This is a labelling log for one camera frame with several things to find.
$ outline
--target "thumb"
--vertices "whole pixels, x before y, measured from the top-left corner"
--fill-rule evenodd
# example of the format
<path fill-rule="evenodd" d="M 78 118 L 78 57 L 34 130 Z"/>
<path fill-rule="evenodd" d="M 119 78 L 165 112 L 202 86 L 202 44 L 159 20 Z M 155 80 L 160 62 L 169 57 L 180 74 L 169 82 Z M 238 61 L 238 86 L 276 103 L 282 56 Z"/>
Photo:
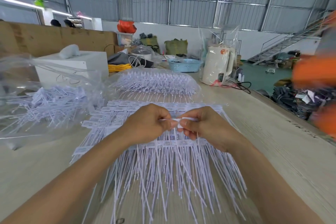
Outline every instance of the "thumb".
<path fill-rule="evenodd" d="M 200 129 L 199 122 L 193 120 L 182 119 L 180 120 L 180 125 L 189 131 L 199 132 Z"/>
<path fill-rule="evenodd" d="M 163 131 L 170 130 L 178 125 L 178 122 L 175 120 L 162 120 L 160 121 L 160 125 Z"/>

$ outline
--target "pile of clothes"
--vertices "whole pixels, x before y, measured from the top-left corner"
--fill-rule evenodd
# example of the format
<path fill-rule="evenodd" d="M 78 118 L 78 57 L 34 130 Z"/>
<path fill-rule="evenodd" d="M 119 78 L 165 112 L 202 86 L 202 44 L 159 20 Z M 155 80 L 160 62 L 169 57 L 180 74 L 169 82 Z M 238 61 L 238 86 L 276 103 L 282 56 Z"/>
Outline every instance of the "pile of clothes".
<path fill-rule="evenodd" d="M 276 87 L 270 98 L 304 120 L 308 120 L 313 112 L 336 99 L 336 88 L 333 87 L 314 90 L 295 89 L 291 80 L 281 81 L 283 86 L 277 86 L 279 82 L 275 83 Z"/>

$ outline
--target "fluorescent light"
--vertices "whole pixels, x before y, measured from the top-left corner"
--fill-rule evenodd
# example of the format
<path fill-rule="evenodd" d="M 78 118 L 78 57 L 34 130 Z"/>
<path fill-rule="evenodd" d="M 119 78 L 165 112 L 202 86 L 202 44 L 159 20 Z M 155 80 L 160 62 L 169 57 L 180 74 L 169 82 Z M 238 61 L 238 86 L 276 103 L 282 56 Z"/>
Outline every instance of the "fluorescent light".
<path fill-rule="evenodd" d="M 17 1 L 17 0 L 4 0 L 4 1 L 10 2 L 10 3 L 14 3 L 14 4 L 18 4 L 18 5 L 25 5 L 25 6 L 36 8 L 36 9 L 41 9 L 41 10 L 44 9 L 43 7 L 40 7 L 40 6 L 37 6 L 37 5 L 28 4 L 28 3 L 24 3 L 24 2 L 21 2 L 21 1 Z"/>
<path fill-rule="evenodd" d="M 83 19 L 87 19 L 87 20 L 92 20 L 92 18 L 86 17 L 86 16 L 82 16 L 82 15 L 78 15 L 78 17 L 83 18 Z"/>
<path fill-rule="evenodd" d="M 64 15 L 64 16 L 72 16 L 71 14 L 63 13 L 63 12 L 56 11 L 56 10 L 52 10 L 52 12 L 53 12 L 54 14 L 61 14 L 61 15 Z"/>

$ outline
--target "person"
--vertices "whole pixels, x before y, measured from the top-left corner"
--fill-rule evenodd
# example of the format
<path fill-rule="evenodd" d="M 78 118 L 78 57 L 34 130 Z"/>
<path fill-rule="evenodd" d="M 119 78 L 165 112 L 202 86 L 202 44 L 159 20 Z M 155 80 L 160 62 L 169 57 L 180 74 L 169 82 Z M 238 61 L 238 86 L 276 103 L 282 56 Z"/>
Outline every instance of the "person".
<path fill-rule="evenodd" d="M 51 20 L 50 24 L 52 26 L 55 26 L 55 27 L 61 27 L 62 26 L 61 23 L 58 20 L 55 20 L 55 19 Z"/>
<path fill-rule="evenodd" d="M 75 28 L 75 25 L 71 22 L 71 21 L 69 21 L 69 20 L 64 20 L 64 23 L 65 23 L 65 25 L 67 26 L 67 27 L 69 27 L 69 28 Z"/>
<path fill-rule="evenodd" d="M 232 154 L 246 182 L 248 196 L 265 223 L 323 223 L 266 157 L 211 107 L 188 111 L 183 117 L 197 118 L 198 121 L 182 119 L 183 128 L 179 128 L 179 132 L 183 131 L 193 140 L 197 135 L 204 137 L 218 150 Z M 164 131 L 177 126 L 177 121 L 169 119 L 169 111 L 155 104 L 139 108 L 120 128 L 33 195 L 2 224 L 64 223 L 65 217 L 124 150 L 134 144 L 153 141 Z"/>

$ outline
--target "yellow cable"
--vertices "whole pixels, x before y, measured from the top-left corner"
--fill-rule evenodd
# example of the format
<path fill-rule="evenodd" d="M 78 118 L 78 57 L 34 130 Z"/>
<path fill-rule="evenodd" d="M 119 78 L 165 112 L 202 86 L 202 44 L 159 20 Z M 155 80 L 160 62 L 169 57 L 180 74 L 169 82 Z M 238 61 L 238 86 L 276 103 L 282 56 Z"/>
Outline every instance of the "yellow cable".
<path fill-rule="evenodd" d="M 131 64 L 125 64 L 125 65 L 108 65 L 108 72 L 120 72 L 126 69 L 132 68 Z"/>

